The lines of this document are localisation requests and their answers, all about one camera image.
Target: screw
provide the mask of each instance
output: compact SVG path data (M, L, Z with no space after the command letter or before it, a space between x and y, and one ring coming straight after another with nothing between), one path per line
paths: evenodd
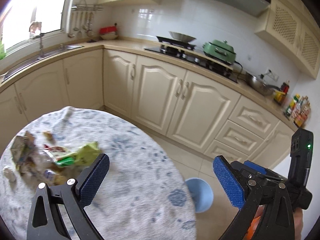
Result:
M255 186L255 185L257 185L256 181L253 180L253 179L249 179L248 184L249 184L250 186Z
M39 189L43 189L45 187L45 183L44 182L41 182L39 185L38 185L38 188Z
M279 183L279 188L285 188L285 184L283 184L282 182Z
M75 179L68 179L67 184L68 185L73 185L76 182Z

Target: floral tablecloth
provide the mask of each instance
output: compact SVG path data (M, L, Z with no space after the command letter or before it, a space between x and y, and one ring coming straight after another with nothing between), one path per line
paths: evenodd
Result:
M110 158L110 170L85 211L107 239L194 240L195 210L188 188L164 150L133 124L97 110L65 107L45 114L22 129L36 136L36 146L48 144L42 131L51 131L56 145L75 151L98 141ZM17 240L26 240L27 222L39 181L15 170L8 145L0 159L0 215ZM16 182L2 169L9 165ZM72 239L79 239L60 206Z

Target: light blue bucket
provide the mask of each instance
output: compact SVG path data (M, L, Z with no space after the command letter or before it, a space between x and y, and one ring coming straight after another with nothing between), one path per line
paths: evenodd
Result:
M213 192L210 185L203 179L186 179L189 192L196 207L196 213L207 211L213 202Z

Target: utensil rack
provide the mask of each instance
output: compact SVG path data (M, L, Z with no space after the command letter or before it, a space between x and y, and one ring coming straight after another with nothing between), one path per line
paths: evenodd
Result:
M103 7L99 4L87 4L86 0L79 1L79 3L73 4L71 7L72 11L88 11L88 12L95 12L95 11L102 11Z

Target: window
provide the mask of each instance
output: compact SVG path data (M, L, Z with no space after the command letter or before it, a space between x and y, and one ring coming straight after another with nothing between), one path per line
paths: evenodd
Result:
M61 29L65 0L11 0L10 9L2 27L2 43L8 49L32 37L32 21L42 22L42 33Z

